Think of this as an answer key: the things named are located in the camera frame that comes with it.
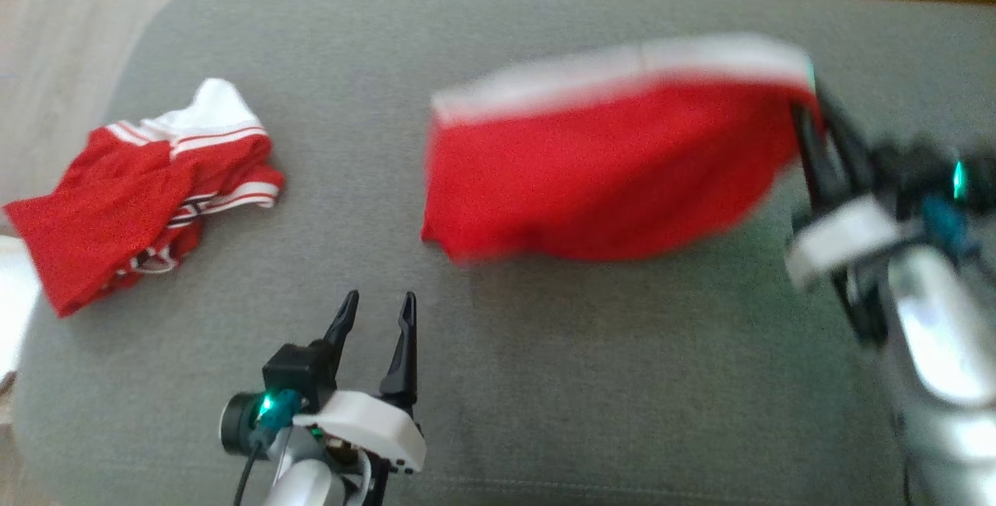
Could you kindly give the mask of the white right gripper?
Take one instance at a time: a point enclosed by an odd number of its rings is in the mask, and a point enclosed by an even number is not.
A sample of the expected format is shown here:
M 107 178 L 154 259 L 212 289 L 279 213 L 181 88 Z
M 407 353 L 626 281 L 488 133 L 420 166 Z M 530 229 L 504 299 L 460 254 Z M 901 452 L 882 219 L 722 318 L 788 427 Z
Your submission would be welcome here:
M 826 136 L 807 107 L 793 103 L 792 119 L 811 209 L 824 214 L 850 196 L 874 191 L 879 181 L 871 148 L 843 102 L 819 77 L 815 78 L 815 93 Z M 840 169 L 826 140 L 833 145 Z M 906 227 L 875 196 L 861 196 L 794 233 L 784 258 L 787 277 L 796 289 L 803 290 L 904 239 Z

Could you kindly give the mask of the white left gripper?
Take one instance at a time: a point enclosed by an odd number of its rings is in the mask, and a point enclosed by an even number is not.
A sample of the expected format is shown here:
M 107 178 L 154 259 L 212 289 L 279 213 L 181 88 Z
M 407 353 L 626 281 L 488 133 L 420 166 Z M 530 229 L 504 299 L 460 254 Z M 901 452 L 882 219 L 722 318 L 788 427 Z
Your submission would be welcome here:
M 334 439 L 388 460 L 402 471 L 420 472 L 426 462 L 426 439 L 417 427 L 414 406 L 419 399 L 419 336 L 416 294 L 405 294 L 394 356 L 381 379 L 380 399 L 359 390 L 337 390 L 337 374 L 346 337 L 355 325 L 360 295 L 350 290 L 323 336 L 321 404 L 317 413 L 298 413 L 294 427 L 316 427 Z

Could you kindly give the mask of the red shorts white waistband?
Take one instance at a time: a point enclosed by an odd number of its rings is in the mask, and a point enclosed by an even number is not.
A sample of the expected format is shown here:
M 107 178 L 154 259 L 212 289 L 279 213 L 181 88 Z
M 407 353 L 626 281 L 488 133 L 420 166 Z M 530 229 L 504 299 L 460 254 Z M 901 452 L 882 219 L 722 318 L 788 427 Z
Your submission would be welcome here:
M 799 46 L 744 34 L 527 61 L 433 95 L 421 240 L 453 262 L 641 260 L 735 228 L 818 108 Z

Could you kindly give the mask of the red garment striped white cuffs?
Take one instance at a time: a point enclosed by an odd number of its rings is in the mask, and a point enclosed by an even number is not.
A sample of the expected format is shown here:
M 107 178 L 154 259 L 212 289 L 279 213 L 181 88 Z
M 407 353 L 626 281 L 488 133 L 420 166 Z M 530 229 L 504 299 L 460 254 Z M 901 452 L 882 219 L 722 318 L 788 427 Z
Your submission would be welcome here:
M 209 78 L 184 108 L 90 131 L 52 192 L 4 212 L 54 314 L 67 318 L 174 271 L 210 216 L 274 207 L 286 179 L 271 155 L 269 134 L 235 85 Z

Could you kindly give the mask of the grey sofa seat cushion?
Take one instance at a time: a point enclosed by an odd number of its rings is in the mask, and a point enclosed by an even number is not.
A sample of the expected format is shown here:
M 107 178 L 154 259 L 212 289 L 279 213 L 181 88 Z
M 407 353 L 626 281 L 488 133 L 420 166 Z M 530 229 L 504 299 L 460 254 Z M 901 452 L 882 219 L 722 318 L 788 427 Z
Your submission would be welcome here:
M 396 506 L 901 506 L 901 459 L 832 290 L 796 293 L 787 176 L 729 235 L 661 260 L 455 267 L 421 244 L 428 98 L 516 61 L 757 32 L 806 49 L 871 139 L 996 142 L 996 7 L 886 0 L 174 0 L 111 119 L 236 85 L 274 142 L 271 210 L 210 219 L 175 272 L 57 319 L 13 396 L 61 506 L 232 506 L 231 395 L 362 294 L 338 380 L 376 390 L 419 299 L 426 470 Z

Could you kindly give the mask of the white basket brown rim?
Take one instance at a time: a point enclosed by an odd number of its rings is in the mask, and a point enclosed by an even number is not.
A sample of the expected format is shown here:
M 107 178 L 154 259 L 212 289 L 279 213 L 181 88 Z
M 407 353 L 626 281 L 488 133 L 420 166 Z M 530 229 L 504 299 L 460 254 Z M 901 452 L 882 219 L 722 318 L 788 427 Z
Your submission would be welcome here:
M 13 382 L 40 283 L 27 246 L 0 235 L 0 392 Z

